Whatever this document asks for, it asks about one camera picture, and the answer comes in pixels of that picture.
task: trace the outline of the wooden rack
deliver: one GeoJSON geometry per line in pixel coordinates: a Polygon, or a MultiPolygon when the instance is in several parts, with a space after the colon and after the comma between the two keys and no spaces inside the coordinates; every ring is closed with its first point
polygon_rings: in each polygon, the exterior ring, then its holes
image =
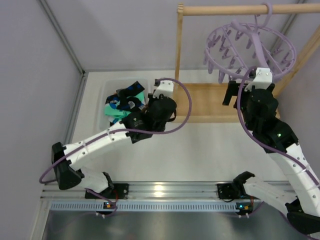
{"type": "MultiPolygon", "coordinates": [[[[178,4],[177,8],[177,31],[175,50],[175,74],[179,80],[182,29],[184,16],[214,16],[214,15],[257,15],[267,14],[266,5],[233,5],[233,6],[184,6],[178,4]]],[[[320,3],[304,4],[276,4],[272,6],[273,14],[307,14],[320,13],[320,3]]],[[[297,72],[306,64],[311,55],[320,45],[320,25],[304,45],[298,54],[292,71],[287,74],[273,91],[277,97],[289,84],[297,72]]],[[[227,89],[227,84],[217,83],[192,83],[186,84],[192,97],[193,108],[189,123],[236,123],[238,116],[232,106],[222,106],[222,101],[227,89]]],[[[181,122],[188,111],[188,100],[180,87],[174,90],[174,100],[177,102],[177,118],[175,122],[181,122]]]]}

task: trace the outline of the white plastic bracket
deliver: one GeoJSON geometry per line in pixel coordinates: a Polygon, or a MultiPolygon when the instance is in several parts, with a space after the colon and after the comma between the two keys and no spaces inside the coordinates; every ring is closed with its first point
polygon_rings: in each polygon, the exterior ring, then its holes
{"type": "Polygon", "coordinates": [[[246,87],[245,91],[251,91],[254,86],[255,89],[267,89],[272,84],[273,75],[270,68],[258,67],[255,71],[255,78],[246,87]]]}
{"type": "Polygon", "coordinates": [[[272,186],[256,176],[246,180],[243,187],[246,194],[261,199],[285,216],[288,213],[286,204],[292,203],[297,199],[295,194],[272,186]]]}
{"type": "Polygon", "coordinates": [[[159,98],[160,95],[164,97],[172,98],[174,93],[174,82],[170,80],[160,81],[160,85],[156,88],[153,93],[153,98],[159,98]]]}
{"type": "Polygon", "coordinates": [[[87,167],[82,167],[81,172],[84,178],[81,179],[81,182],[77,185],[78,187],[91,189],[96,193],[101,193],[108,188],[108,180],[102,172],[91,170],[87,167]]]}

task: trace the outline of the purple clothes hanger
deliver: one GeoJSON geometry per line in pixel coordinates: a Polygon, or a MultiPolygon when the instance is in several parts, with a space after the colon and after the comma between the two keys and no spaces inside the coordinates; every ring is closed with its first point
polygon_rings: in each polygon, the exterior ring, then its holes
{"type": "Polygon", "coordinates": [[[204,50],[203,64],[208,64],[209,74],[213,72],[214,68],[219,69],[219,83],[223,82],[225,75],[228,75],[229,80],[242,79],[243,73],[248,70],[248,66],[242,58],[242,55],[245,55],[245,53],[242,53],[243,50],[241,54],[240,51],[238,51],[238,49],[240,49],[238,42],[243,36],[247,36],[249,39],[246,46],[241,47],[241,49],[250,49],[254,46],[254,53],[250,53],[252,58],[257,58],[259,67],[270,68],[273,75],[273,82],[276,83],[279,81],[294,66],[297,53],[293,44],[282,33],[266,27],[273,14],[273,9],[270,3],[262,4],[268,8],[268,14],[263,24],[258,24],[259,15],[254,15],[254,24],[239,23],[234,19],[230,24],[218,27],[208,36],[204,50]],[[235,38],[231,37],[232,30],[237,31],[235,38]],[[279,45],[273,52],[270,52],[261,42],[260,32],[267,32],[281,39],[279,45]],[[213,57],[212,54],[214,47],[218,48],[219,53],[222,54],[222,60],[228,61],[228,63],[221,65],[221,63],[216,61],[216,56],[213,57]]]}

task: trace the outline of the metal track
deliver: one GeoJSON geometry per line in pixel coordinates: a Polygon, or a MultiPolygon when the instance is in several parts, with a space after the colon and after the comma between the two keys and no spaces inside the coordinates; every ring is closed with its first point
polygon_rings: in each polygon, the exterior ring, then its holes
{"type": "Polygon", "coordinates": [[[75,95],[73,104],[72,104],[72,111],[69,116],[67,128],[63,137],[63,144],[70,144],[72,142],[72,138],[74,136],[75,127],[78,119],[78,114],[80,111],[80,106],[82,102],[82,98],[85,92],[86,83],[88,79],[88,74],[85,73],[83,76],[81,76],[80,84],[78,87],[78,91],[75,95]]]}
{"type": "MultiPolygon", "coordinates": [[[[126,182],[129,184],[127,201],[220,201],[218,199],[217,184],[226,182],[126,182]]],[[[287,181],[269,181],[269,184],[278,188],[293,192],[291,185],[287,181]]],[[[78,201],[85,200],[85,190],[74,187],[69,190],[59,190],[56,183],[44,186],[42,199],[78,201]]]]}
{"type": "Polygon", "coordinates": [[[63,44],[63,46],[65,47],[65,50],[68,52],[68,54],[70,55],[74,65],[76,66],[76,68],[78,69],[79,73],[81,75],[83,75],[85,73],[84,68],[81,66],[79,59],[77,58],[75,51],[73,50],[73,48],[71,47],[70,42],[68,41],[66,34],[64,33],[64,31],[62,30],[60,24],[58,23],[58,20],[56,18],[56,16],[54,15],[54,12],[52,11],[51,7],[49,6],[47,0],[37,0],[38,3],[40,4],[40,6],[42,7],[43,11],[45,12],[45,14],[47,15],[50,23],[53,26],[53,29],[55,30],[56,34],[58,35],[58,37],[61,39],[61,42],[63,44]]]}
{"type": "Polygon", "coordinates": [[[37,206],[37,214],[34,221],[34,225],[29,237],[29,240],[40,240],[43,238],[47,219],[49,216],[49,210],[51,209],[51,201],[41,200],[37,206]]]}

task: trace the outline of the hanger hook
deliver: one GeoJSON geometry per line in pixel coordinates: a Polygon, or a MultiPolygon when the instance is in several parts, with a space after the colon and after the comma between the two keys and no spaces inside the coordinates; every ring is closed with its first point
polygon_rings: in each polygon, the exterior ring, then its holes
{"type": "Polygon", "coordinates": [[[257,17],[259,15],[254,15],[254,21],[255,21],[255,27],[254,27],[254,31],[257,32],[258,28],[264,28],[265,26],[267,26],[272,14],[273,14],[273,9],[272,9],[272,4],[270,2],[263,2],[261,3],[262,5],[266,5],[266,7],[268,8],[268,14],[264,20],[264,23],[262,25],[258,24],[258,19],[257,17]]]}

